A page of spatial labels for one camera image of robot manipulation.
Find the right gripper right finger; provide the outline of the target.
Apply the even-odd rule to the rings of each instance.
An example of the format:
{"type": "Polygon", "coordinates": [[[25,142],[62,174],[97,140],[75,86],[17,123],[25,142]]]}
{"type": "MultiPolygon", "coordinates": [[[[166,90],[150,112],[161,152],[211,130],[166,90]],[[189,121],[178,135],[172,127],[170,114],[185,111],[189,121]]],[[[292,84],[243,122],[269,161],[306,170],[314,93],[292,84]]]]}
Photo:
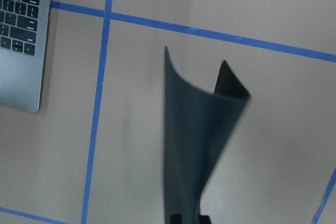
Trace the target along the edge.
{"type": "Polygon", "coordinates": [[[198,215],[199,224],[212,224],[211,218],[208,215],[198,215]]]}

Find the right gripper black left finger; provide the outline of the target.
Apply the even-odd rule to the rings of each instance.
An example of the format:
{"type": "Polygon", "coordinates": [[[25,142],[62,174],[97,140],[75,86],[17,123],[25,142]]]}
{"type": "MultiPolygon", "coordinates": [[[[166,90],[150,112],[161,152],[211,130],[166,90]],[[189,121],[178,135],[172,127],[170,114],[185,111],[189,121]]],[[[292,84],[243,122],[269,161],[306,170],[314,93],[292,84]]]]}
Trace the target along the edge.
{"type": "Polygon", "coordinates": [[[174,214],[170,216],[169,224],[182,224],[182,215],[174,214]]]}

